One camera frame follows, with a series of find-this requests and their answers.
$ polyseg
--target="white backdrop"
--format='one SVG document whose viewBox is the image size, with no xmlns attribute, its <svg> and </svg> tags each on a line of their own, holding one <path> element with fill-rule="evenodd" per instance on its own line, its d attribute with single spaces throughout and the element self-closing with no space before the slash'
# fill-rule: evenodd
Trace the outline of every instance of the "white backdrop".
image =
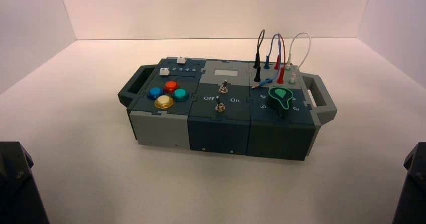
<svg viewBox="0 0 426 224">
<path fill-rule="evenodd" d="M 367 0 L 64 0 L 77 39 L 354 37 Z"/>
<path fill-rule="evenodd" d="M 62 0 L 0 0 L 0 93 L 74 40 Z"/>
<path fill-rule="evenodd" d="M 426 87 L 426 0 L 369 0 L 358 38 Z"/>
</svg>

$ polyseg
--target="yellow button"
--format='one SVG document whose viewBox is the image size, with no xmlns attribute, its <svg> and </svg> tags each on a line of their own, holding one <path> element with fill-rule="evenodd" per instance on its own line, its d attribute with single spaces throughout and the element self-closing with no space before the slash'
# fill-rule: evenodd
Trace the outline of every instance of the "yellow button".
<svg viewBox="0 0 426 224">
<path fill-rule="evenodd" d="M 154 106 L 159 109 L 170 108 L 172 105 L 173 99 L 167 95 L 158 97 L 154 102 Z"/>
</svg>

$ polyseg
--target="blue button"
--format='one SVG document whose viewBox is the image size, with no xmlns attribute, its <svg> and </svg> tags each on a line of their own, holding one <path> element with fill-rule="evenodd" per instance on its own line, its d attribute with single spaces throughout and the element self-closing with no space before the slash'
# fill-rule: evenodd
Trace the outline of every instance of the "blue button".
<svg viewBox="0 0 426 224">
<path fill-rule="evenodd" d="M 148 92 L 148 98 L 151 100 L 155 100 L 161 95 L 163 95 L 163 90 L 159 87 L 153 87 Z"/>
</svg>

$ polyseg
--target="white table surface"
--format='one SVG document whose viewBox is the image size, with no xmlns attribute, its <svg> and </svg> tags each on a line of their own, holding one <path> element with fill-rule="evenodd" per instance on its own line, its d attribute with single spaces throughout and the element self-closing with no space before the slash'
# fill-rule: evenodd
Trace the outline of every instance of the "white table surface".
<svg viewBox="0 0 426 224">
<path fill-rule="evenodd" d="M 0 95 L 0 140 L 33 157 L 51 223 L 390 223 L 426 90 L 357 39 L 313 40 L 302 71 L 338 112 L 304 162 L 137 144 L 117 93 L 140 65 L 253 60 L 256 41 L 76 41 Z"/>
</svg>

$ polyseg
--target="push button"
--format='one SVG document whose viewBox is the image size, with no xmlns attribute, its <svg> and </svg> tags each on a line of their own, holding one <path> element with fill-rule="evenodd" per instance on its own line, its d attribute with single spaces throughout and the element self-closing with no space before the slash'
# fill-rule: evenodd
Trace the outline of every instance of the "push button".
<svg viewBox="0 0 426 224">
<path fill-rule="evenodd" d="M 173 93 L 176 89 L 179 88 L 179 85 L 177 85 L 177 82 L 175 81 L 168 81 L 165 85 L 164 85 L 164 92 L 167 93 Z"/>
<path fill-rule="evenodd" d="M 185 89 L 179 88 L 174 91 L 172 98 L 176 102 L 182 102 L 189 98 L 188 92 Z"/>
<path fill-rule="evenodd" d="M 172 105 L 173 99 L 167 95 L 159 96 L 154 102 L 154 106 L 158 109 L 170 108 Z"/>
<path fill-rule="evenodd" d="M 163 90 L 159 87 L 153 87 L 148 91 L 148 98 L 150 100 L 156 100 L 161 95 L 163 95 Z"/>
</svg>

